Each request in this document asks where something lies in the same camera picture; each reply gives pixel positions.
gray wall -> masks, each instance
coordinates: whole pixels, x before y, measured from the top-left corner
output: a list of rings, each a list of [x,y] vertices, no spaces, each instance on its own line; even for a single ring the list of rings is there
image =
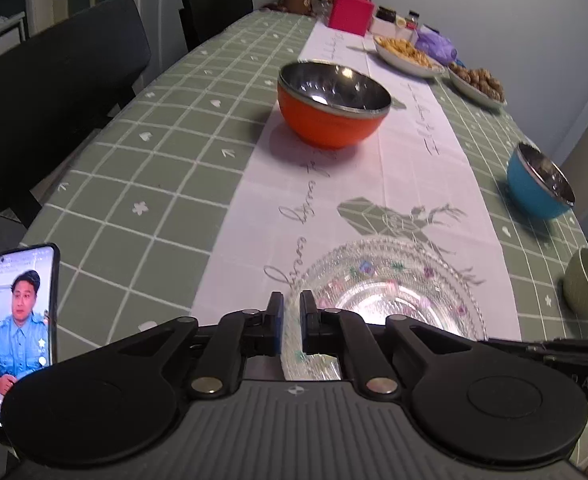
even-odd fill
[[[256,7],[274,0],[254,0]],[[490,69],[506,89],[509,111],[522,130],[553,154],[588,102],[588,0],[374,0],[421,14],[439,28],[472,67]],[[144,21],[159,57],[148,76],[186,53],[177,10],[160,0]],[[156,23],[146,19],[155,15]]]

man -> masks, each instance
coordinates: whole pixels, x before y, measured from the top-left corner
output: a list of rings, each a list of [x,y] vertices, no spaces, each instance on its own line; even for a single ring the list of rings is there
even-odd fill
[[[35,270],[20,274],[12,284],[12,314],[0,321],[0,394],[34,370],[50,364],[48,328],[32,312],[39,291]]]

tissue box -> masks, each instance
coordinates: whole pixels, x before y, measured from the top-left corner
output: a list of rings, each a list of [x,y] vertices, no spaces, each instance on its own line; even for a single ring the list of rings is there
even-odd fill
[[[334,0],[328,26],[365,36],[374,13],[374,4],[366,0]]]

man's hand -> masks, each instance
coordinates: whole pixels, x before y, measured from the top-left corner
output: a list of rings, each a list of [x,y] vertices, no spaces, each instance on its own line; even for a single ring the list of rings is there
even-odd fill
[[[7,395],[9,389],[12,385],[16,382],[16,377],[10,374],[5,374],[4,376],[0,377],[0,394]]]

gray ribbed panel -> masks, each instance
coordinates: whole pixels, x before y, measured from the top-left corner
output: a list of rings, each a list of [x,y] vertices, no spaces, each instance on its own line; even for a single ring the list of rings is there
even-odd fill
[[[461,464],[426,444],[395,404],[359,397],[348,383],[244,381],[229,399],[196,402],[179,429],[149,452],[100,470],[29,463],[11,479],[101,480],[561,480],[569,463],[529,472]]]

